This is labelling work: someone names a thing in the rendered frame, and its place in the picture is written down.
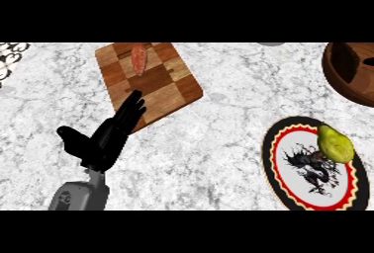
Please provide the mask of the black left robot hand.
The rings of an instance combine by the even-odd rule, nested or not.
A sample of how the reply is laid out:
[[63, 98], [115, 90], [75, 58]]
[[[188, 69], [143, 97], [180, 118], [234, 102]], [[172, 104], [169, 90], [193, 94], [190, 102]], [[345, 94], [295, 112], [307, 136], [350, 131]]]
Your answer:
[[129, 135], [146, 112], [143, 92], [135, 90], [123, 102], [115, 117], [104, 121], [92, 137], [88, 137], [70, 126], [58, 128], [64, 150], [82, 160], [82, 167], [97, 172], [106, 172], [113, 167]]

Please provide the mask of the dragon print plate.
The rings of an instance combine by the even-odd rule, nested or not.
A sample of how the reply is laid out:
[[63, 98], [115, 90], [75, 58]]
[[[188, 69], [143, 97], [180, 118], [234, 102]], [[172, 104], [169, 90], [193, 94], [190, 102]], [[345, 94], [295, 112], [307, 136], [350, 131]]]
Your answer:
[[366, 211], [370, 181], [358, 155], [345, 163], [327, 159], [317, 146], [321, 121], [282, 119], [262, 144], [262, 161], [271, 188], [292, 211]]

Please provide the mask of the brown wooden bowl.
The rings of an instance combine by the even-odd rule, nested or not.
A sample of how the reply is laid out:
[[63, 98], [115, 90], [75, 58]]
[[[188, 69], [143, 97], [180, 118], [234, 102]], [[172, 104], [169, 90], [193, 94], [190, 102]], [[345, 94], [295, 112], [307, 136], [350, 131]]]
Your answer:
[[374, 42], [330, 42], [321, 66], [336, 92], [353, 102], [374, 108]]

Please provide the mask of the checkered wooden cutting board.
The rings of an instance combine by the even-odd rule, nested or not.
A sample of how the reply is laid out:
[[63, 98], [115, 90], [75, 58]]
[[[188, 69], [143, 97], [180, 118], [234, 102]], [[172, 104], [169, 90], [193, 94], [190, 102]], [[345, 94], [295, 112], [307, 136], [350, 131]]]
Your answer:
[[146, 42], [149, 62], [144, 75], [132, 66], [134, 42], [117, 42], [95, 51], [115, 111], [131, 93], [144, 95], [147, 112], [134, 132], [203, 97], [203, 89], [171, 42]]

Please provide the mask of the reddish sweet potato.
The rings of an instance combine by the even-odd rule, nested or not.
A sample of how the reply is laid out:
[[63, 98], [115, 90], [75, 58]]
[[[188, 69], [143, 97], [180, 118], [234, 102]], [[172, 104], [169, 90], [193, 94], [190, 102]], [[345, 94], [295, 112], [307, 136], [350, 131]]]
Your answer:
[[146, 46], [138, 43], [132, 48], [132, 65], [135, 73], [143, 76], [147, 68], [149, 52]]

